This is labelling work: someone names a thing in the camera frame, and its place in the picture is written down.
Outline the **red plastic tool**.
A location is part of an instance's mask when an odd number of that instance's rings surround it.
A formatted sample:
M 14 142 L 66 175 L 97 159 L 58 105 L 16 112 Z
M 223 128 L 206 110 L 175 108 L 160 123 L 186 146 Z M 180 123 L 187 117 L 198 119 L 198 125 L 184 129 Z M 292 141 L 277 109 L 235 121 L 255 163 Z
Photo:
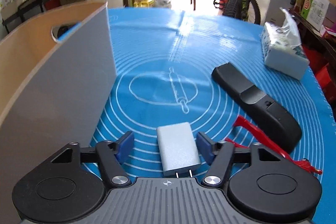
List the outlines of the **red plastic tool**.
M 280 146 L 278 146 L 275 142 L 270 140 L 266 134 L 260 130 L 257 126 L 253 125 L 247 119 L 239 115 L 234 122 L 233 127 L 243 127 L 247 131 L 249 131 L 252 136 L 264 146 L 270 148 L 272 151 L 276 152 L 277 154 L 281 155 L 283 158 L 289 160 L 290 162 L 294 163 L 296 166 L 299 166 L 301 169 L 311 173 L 311 174 L 318 174 L 322 175 L 323 171 L 320 169 L 316 169 L 314 166 L 310 164 L 310 162 L 306 159 L 302 160 L 293 160 L 291 156 L 285 152 Z

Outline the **green white carton box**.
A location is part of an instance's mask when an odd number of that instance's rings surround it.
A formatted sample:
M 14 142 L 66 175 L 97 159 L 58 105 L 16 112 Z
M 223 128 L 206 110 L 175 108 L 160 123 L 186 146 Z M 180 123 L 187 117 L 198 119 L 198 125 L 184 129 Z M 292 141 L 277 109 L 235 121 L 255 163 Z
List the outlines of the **green white carton box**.
M 329 4 L 328 0 L 304 0 L 301 17 L 319 31 L 325 20 Z

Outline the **blue silicone baking mat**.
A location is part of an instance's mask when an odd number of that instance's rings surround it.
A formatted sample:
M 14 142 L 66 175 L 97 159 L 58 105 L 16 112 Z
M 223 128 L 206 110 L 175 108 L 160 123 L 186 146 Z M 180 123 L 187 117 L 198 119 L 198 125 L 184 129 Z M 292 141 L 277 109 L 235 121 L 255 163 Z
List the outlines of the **blue silicone baking mat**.
M 262 27 L 224 16 L 170 9 L 110 9 L 117 78 L 91 140 L 132 131 L 135 145 L 124 168 L 131 178 L 161 177 L 156 129 L 189 122 L 193 133 L 250 145 L 233 128 L 243 110 L 215 82 L 215 67 L 232 63 L 298 121 L 302 138 L 292 152 L 323 171 L 315 223 L 335 223 L 335 121 L 311 69 L 295 80 L 264 65 Z

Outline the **white usb wall charger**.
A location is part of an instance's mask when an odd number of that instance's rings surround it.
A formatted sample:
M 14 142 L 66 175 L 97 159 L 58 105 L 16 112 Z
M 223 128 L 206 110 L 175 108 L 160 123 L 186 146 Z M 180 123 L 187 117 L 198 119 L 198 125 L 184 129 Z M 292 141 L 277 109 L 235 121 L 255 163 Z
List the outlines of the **white usb wall charger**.
M 156 133 L 163 174 L 166 177 L 191 172 L 201 166 L 188 122 L 158 127 Z

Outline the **beige plastic storage bin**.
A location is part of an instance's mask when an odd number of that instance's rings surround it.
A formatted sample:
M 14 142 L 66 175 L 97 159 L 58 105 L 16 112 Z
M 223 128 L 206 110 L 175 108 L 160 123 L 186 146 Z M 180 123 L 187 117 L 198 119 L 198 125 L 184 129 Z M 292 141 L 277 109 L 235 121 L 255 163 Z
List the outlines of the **beige plastic storage bin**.
M 1 40 L 1 223 L 15 184 L 65 144 L 88 145 L 116 80 L 108 7 L 77 2 Z

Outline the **yellow oil jug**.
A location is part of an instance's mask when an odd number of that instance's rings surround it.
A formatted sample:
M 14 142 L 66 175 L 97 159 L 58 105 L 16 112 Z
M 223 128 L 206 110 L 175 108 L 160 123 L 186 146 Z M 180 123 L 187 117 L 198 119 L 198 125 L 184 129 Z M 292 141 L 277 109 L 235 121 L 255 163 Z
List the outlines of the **yellow oil jug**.
M 134 2 L 133 7 L 135 8 L 150 8 L 155 4 L 155 0 L 142 0 L 139 2 Z

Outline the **blue white tissue pack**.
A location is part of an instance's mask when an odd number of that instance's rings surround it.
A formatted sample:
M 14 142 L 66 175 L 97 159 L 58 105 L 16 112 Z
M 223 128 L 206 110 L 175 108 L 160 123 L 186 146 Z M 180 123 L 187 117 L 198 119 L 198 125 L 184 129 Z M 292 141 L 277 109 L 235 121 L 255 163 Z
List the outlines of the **blue white tissue pack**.
M 301 80 L 309 66 L 297 23 L 288 10 L 280 9 L 284 15 L 281 27 L 271 22 L 264 24 L 261 33 L 261 47 L 265 66 Z

